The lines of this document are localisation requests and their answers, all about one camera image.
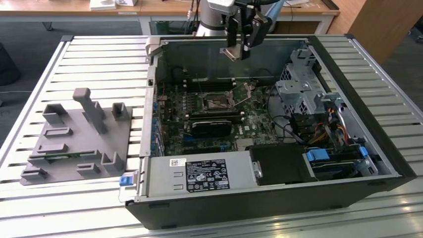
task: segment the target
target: blue latch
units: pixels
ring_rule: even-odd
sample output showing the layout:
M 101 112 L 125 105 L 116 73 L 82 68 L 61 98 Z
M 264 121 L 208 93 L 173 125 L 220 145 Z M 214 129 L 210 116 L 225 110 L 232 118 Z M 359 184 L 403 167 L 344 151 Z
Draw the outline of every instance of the blue latch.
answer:
M 316 160 L 328 160 L 329 155 L 325 149 L 313 149 L 309 150 L 305 154 L 308 161 L 316 161 Z
M 361 147 L 359 148 L 359 151 L 360 151 L 363 157 L 365 157 L 365 156 L 368 155 L 368 151 L 367 151 L 367 149 L 365 149 L 364 146 L 361 146 Z
M 121 176 L 118 179 L 120 186 L 130 186 L 133 185 L 133 177 L 132 176 Z

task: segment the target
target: metal grated table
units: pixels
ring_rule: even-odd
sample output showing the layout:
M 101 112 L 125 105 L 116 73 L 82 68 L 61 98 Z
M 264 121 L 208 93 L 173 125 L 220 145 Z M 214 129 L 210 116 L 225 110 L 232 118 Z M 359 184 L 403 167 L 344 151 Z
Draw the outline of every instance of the metal grated table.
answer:
M 149 231 L 118 201 L 118 178 L 21 186 L 20 173 L 42 128 L 48 103 L 74 109 L 76 87 L 109 107 L 132 106 L 126 170 L 138 166 L 146 84 L 145 36 L 74 37 L 54 51 L 0 149 L 1 237 L 416 237 L 423 235 L 423 115 L 361 46 L 344 36 L 319 36 L 417 178 L 351 207 L 321 212 Z M 335 91 L 328 76 L 323 75 Z

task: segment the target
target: white box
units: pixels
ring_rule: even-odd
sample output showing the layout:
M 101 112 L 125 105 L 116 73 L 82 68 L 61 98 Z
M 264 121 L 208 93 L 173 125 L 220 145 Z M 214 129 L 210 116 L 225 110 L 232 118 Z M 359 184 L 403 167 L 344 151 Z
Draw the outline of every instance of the white box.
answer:
M 116 0 L 116 4 L 120 6 L 133 6 L 137 0 Z

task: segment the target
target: workbench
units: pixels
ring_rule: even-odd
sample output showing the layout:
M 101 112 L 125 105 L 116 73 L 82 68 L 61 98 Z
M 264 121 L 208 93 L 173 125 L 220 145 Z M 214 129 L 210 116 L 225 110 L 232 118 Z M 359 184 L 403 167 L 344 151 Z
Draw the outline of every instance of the workbench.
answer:
M 355 39 L 317 36 L 417 178 L 343 209 L 229 223 L 146 230 L 124 208 L 118 177 L 22 186 L 46 104 L 80 108 L 76 87 L 102 108 L 133 107 L 126 171 L 138 168 L 146 84 L 146 36 L 80 36 L 61 41 L 0 149 L 1 237 L 396 237 L 423 232 L 423 115 Z M 328 87 L 335 85 L 323 74 Z
M 311 7 L 281 9 L 277 21 L 319 22 L 315 33 L 325 34 L 339 10 L 329 10 L 320 0 Z M 134 6 L 89 11 L 89 0 L 2 0 L 0 22 L 137 21 L 141 33 L 150 35 L 152 21 L 186 21 L 189 0 L 138 0 Z

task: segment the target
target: warning label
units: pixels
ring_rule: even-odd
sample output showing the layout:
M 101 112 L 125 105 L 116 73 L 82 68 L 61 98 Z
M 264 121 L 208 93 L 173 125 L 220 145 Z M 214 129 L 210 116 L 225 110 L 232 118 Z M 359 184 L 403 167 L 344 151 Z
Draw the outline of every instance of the warning label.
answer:
M 185 171 L 188 192 L 229 189 L 224 159 L 186 162 Z

